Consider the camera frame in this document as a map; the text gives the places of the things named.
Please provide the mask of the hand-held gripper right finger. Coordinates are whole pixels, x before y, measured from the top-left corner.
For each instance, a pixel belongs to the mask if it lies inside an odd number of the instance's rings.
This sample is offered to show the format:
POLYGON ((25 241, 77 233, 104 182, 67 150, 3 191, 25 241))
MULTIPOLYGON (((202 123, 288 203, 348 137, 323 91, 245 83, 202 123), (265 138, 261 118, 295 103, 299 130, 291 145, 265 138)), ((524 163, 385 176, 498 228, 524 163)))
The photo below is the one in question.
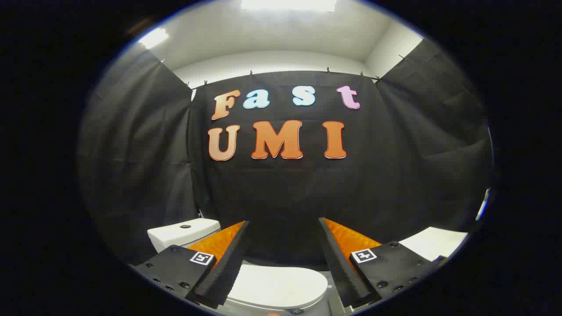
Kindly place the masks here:
POLYGON ((358 308, 396 296, 443 266, 401 242, 379 243, 327 218, 319 218, 319 241, 344 307, 358 308))

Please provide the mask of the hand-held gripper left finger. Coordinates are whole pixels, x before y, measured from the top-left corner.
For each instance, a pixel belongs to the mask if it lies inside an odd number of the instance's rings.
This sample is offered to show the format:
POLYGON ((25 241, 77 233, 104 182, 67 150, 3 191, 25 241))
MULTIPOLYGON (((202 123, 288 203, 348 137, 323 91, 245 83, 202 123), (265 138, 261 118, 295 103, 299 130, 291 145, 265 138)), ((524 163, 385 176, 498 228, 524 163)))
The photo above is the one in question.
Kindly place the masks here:
POLYGON ((134 271, 177 298, 217 308, 226 302, 248 247, 241 221, 185 248, 172 244, 134 271))

